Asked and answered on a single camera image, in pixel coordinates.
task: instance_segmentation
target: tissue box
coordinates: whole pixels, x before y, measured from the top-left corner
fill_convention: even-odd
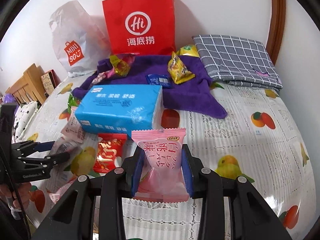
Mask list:
[[[96,85],[75,112],[84,131],[126,133],[161,129],[162,86]]]

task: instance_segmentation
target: human hand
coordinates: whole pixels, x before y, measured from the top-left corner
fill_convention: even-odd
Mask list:
[[[19,192],[19,195],[20,195],[20,198],[22,201],[22,205],[25,209],[29,206],[29,199],[31,198],[31,193],[29,192],[30,189],[31,189],[30,182],[22,183],[20,185],[20,187],[18,188],[18,192]],[[13,195],[13,198],[15,199],[13,201],[14,207],[20,209],[20,205],[19,205],[16,193],[13,192],[12,195]],[[12,195],[11,195],[11,192],[6,184],[0,185],[0,196],[12,198]]]

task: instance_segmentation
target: wooden headboard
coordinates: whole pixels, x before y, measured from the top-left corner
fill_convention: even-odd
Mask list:
[[[9,87],[6,93],[12,94],[20,104],[30,101],[39,101],[43,104],[46,100],[45,90],[36,65],[28,67],[23,76]]]

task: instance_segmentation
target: white plastic bag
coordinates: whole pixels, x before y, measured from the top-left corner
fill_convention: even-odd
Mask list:
[[[95,71],[111,54],[108,39],[77,0],[59,7],[49,25],[53,50],[69,77]]]

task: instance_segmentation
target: green wrapper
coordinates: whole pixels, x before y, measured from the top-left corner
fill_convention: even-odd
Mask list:
[[[71,114],[71,107],[72,106],[79,106],[80,99],[75,98],[72,93],[70,93],[69,99],[68,99],[68,113]]]

